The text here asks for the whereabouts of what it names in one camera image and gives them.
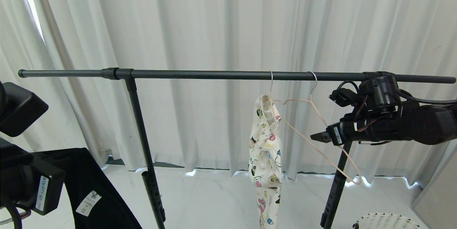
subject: black garment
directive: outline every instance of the black garment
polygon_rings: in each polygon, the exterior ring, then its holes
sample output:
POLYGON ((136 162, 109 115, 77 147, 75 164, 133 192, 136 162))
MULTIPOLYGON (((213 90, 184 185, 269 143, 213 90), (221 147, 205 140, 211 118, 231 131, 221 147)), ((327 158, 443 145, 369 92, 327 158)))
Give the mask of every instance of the black garment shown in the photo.
POLYGON ((54 161, 66 159, 57 166, 65 171, 65 187, 73 210, 75 229, 141 229, 132 211, 87 149, 43 151, 39 156, 54 161), (79 204, 93 190, 101 199, 93 206, 89 216, 76 213, 79 204))

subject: marble tile floor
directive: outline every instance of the marble tile floor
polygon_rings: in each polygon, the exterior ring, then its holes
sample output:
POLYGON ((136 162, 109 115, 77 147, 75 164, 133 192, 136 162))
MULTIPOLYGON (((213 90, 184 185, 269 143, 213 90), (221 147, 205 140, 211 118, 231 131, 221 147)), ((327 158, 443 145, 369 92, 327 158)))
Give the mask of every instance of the marble tile floor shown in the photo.
MULTIPOLYGON (((104 172, 126 201, 144 229, 157 228, 141 178, 142 170, 128 172, 124 166, 107 165, 104 172)), ((229 171, 196 169, 186 173, 181 168, 156 168, 167 229, 254 229, 258 228, 256 192, 247 172, 233 177, 229 171)), ((331 175, 299 175, 296 181, 283 180, 279 229, 319 229, 331 175)), ((421 192, 408 186, 401 177, 376 177, 372 184, 347 183, 333 223, 333 229, 352 229, 357 219, 373 212, 408 216, 427 229, 410 209, 421 192)), ((9 217, 5 209, 3 218, 9 217)), ((46 216, 36 213, 23 221, 25 229, 73 229, 73 216, 65 188, 59 208, 46 216)), ((1 226, 13 229, 13 225, 1 226)))

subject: cartoon print clothing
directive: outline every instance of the cartoon print clothing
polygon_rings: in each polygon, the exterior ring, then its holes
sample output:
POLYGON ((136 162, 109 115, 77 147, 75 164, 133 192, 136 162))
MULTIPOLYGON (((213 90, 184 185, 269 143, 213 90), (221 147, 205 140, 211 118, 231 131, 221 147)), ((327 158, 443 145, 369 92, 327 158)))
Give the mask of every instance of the cartoon print clothing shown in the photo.
POLYGON ((249 176, 257 191, 261 229, 277 228, 281 197, 281 117, 269 96, 256 100, 250 136, 249 176))

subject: black pole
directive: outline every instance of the black pole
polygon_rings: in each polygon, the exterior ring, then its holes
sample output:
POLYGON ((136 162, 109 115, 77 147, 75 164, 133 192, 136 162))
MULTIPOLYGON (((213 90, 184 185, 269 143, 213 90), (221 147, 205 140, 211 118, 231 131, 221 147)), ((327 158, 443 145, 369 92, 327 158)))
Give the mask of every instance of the black pole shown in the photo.
MULTIPOLYGON (((269 71, 186 71, 186 70, 134 70, 124 68, 105 68, 101 70, 20 70, 19 76, 25 77, 103 77, 107 79, 154 78, 154 79, 219 79, 219 80, 271 80, 269 71)), ((387 72, 363 73, 321 73, 315 72, 319 81, 365 81, 377 78, 387 72)), ((397 81, 415 83, 453 84, 455 77, 394 74, 397 81)), ((273 71, 274 80, 314 81, 311 72, 273 71)))
POLYGON ((140 102, 137 94, 137 85, 135 79, 125 79, 127 90, 129 91, 130 102, 132 103, 132 109, 134 111, 135 122, 137 124, 138 134, 140 136, 140 143, 144 159, 146 160, 147 171, 142 172, 144 186, 146 187, 147 196, 154 212, 155 221, 159 229, 165 229, 165 210, 162 206, 160 199, 159 186, 157 184, 157 178, 155 177, 154 164, 152 162, 151 150, 149 143, 147 142, 146 128, 144 127, 144 121, 141 114, 140 102))
MULTIPOLYGON (((343 149, 349 154, 351 146, 352 141, 346 143, 343 146, 343 149)), ((343 151, 341 151, 340 160, 338 161, 338 168, 341 169, 341 171, 344 171, 346 161, 347 156, 343 151)), ((320 226, 323 229, 332 228, 333 219, 335 218, 336 210, 338 209, 338 204, 340 203, 345 183, 346 177, 341 172, 336 170, 335 176, 333 177, 332 188, 330 189, 330 194, 328 195, 327 204, 325 205, 325 209, 320 219, 320 226)))

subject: black clothing rack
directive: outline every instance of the black clothing rack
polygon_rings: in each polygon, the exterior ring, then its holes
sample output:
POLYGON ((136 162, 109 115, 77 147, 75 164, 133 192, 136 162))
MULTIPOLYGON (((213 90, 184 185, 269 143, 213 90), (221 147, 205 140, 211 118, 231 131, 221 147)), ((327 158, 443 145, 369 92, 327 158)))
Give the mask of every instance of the black clothing rack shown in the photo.
MULTIPOLYGON (((155 220, 159 229, 164 229, 165 211, 160 199, 159 187, 155 177, 154 164, 152 161, 149 143, 147 142, 146 128, 142 118, 140 103, 135 83, 136 78, 147 79, 221 79, 221 80, 285 80, 285 81, 365 81, 379 76, 391 75, 391 73, 363 72, 363 73, 311 73, 311 72, 282 72, 282 71, 184 71, 184 70, 134 70, 130 68, 105 68, 101 70, 20 70, 21 78, 27 77, 102 77, 111 80, 125 80, 129 92, 135 122, 140 137, 140 143, 147 171, 143 172, 142 178, 146 187, 147 196, 150 200, 155 220)), ((453 84, 455 77, 428 76, 428 75, 402 75, 395 74, 397 81, 416 83, 453 84)), ((345 144, 344 149, 349 152, 351 143, 345 144)), ((338 167, 343 170, 346 165, 346 155, 342 152, 338 167)), ((320 225, 324 229, 330 229, 335 218, 336 209, 344 189, 346 177, 338 170, 333 178, 333 184, 328 196, 328 201, 322 214, 320 225)))

